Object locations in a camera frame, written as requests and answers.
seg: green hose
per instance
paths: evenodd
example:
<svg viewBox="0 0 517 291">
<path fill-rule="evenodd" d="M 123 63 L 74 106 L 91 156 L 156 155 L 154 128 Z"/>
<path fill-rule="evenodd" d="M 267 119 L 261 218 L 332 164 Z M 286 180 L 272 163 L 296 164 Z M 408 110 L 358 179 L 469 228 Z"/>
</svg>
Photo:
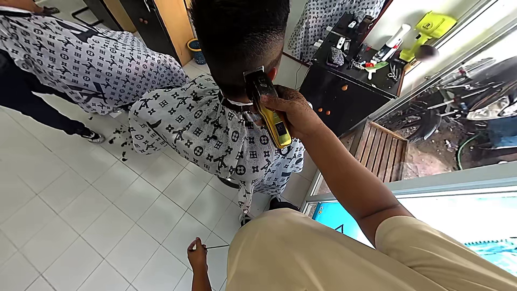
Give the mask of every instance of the green hose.
<svg viewBox="0 0 517 291">
<path fill-rule="evenodd" d="M 473 141 L 475 138 L 477 138 L 479 134 L 474 135 L 473 137 L 467 139 L 461 146 L 458 148 L 458 151 L 456 152 L 456 161 L 458 162 L 458 168 L 460 170 L 463 170 L 463 167 L 461 166 L 461 151 L 463 148 L 467 145 L 467 143 Z"/>
</svg>

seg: gold hair clipper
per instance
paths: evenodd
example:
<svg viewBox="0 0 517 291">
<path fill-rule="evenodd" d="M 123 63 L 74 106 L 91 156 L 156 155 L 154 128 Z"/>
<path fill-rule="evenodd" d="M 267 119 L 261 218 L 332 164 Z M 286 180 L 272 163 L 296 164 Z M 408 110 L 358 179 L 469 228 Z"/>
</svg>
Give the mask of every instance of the gold hair clipper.
<svg viewBox="0 0 517 291">
<path fill-rule="evenodd" d="M 246 94 L 252 99 L 255 108 L 266 123 L 267 131 L 275 147 L 283 149 L 290 145 L 293 140 L 287 130 L 285 113 L 268 109 L 260 103 L 262 95 L 278 97 L 273 83 L 264 72 L 264 66 L 244 72 L 244 81 L 246 83 Z"/>
</svg>

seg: barber's arm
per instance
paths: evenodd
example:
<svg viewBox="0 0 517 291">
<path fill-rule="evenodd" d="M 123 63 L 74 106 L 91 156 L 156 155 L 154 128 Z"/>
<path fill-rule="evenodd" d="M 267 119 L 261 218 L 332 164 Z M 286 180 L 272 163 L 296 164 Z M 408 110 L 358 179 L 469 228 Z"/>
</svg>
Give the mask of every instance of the barber's arm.
<svg viewBox="0 0 517 291">
<path fill-rule="evenodd" d="M 298 92 L 276 87 L 281 98 L 262 96 L 267 107 L 284 111 L 293 136 L 299 138 L 339 203 L 375 245 L 379 224 L 392 216 L 412 216 L 372 172 L 357 161 Z"/>
<path fill-rule="evenodd" d="M 187 249 L 190 266 L 194 273 L 192 291 L 212 291 L 210 280 L 208 279 L 207 252 L 208 250 L 204 244 L 201 244 L 200 238 L 196 238 Z"/>
</svg>

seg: patterned barber cape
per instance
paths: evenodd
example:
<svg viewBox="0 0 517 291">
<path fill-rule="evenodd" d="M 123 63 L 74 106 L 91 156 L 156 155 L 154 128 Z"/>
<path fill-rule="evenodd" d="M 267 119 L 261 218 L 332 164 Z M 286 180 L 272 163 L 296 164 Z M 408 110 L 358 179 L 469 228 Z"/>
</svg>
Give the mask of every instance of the patterned barber cape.
<svg viewBox="0 0 517 291">
<path fill-rule="evenodd" d="M 0 50 L 84 111 L 103 115 L 148 90 L 188 81 L 173 57 L 150 50 L 129 32 L 3 6 Z"/>
<path fill-rule="evenodd" d="M 180 88 L 150 91 L 129 113 L 134 149 L 152 154 L 165 147 L 221 178 L 239 185 L 244 213 L 254 192 L 281 194 L 292 172 L 303 168 L 303 144 L 295 139 L 282 150 L 249 112 L 225 107 L 210 74 Z"/>
</svg>

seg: beige shirt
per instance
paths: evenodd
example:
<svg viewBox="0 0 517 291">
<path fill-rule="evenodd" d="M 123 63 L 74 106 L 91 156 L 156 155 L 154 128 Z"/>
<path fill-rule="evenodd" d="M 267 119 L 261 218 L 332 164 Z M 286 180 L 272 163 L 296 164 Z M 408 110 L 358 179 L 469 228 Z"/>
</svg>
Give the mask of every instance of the beige shirt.
<svg viewBox="0 0 517 291">
<path fill-rule="evenodd" d="M 291 209 L 236 234 L 226 291 L 517 290 L 517 277 L 407 216 L 383 221 L 377 250 Z"/>
</svg>

